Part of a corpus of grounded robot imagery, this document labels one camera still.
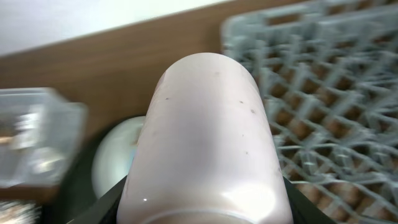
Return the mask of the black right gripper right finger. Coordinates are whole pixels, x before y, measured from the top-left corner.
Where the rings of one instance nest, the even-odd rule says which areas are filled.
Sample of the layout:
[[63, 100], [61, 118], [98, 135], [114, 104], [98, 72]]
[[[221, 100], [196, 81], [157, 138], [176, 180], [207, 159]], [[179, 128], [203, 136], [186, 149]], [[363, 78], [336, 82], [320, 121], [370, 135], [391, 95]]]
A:
[[284, 184], [294, 219], [294, 224], [335, 224], [331, 218], [319, 210], [301, 191], [284, 178]]

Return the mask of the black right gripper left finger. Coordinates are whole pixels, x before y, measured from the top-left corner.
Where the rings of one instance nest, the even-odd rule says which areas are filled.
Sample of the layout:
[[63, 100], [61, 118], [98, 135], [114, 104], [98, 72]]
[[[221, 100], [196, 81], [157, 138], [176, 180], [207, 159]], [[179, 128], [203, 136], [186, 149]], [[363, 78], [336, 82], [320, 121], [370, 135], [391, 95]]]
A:
[[117, 224], [117, 212], [127, 177], [98, 199], [87, 211], [68, 224]]

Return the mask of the pink cup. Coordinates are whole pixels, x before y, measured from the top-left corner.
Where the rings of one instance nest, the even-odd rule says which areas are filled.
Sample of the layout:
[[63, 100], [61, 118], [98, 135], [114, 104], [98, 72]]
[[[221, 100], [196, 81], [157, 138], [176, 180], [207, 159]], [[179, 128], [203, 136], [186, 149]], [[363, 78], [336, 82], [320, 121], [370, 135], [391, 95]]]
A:
[[172, 64], [152, 97], [118, 223], [292, 223], [256, 82], [237, 61]]

